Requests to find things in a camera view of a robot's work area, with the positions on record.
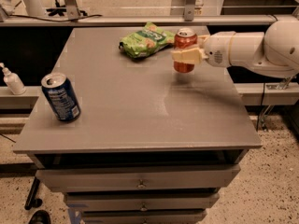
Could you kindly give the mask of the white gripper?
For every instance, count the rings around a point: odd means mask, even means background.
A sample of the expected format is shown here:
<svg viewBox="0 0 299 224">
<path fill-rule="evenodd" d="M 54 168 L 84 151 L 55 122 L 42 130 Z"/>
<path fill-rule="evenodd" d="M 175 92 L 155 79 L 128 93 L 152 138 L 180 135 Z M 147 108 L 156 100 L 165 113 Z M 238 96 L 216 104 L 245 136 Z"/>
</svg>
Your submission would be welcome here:
<svg viewBox="0 0 299 224">
<path fill-rule="evenodd" d="M 235 32 L 219 32 L 214 35 L 197 36 L 199 47 L 174 49 L 171 56 L 174 62 L 200 64 L 206 62 L 214 67 L 230 67 L 229 55 Z"/>
</svg>

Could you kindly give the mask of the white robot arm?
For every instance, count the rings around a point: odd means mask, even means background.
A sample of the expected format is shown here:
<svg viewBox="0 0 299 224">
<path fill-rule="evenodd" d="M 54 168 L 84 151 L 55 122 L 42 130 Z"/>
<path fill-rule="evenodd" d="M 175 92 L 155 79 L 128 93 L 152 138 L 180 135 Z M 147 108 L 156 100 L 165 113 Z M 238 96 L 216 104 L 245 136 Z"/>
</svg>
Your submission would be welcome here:
<svg viewBox="0 0 299 224">
<path fill-rule="evenodd" d="M 197 45 L 174 49 L 172 59 L 214 67 L 243 67 L 267 77 L 287 78 L 299 73 L 299 21 L 276 21 L 266 32 L 218 32 L 198 36 Z"/>
</svg>

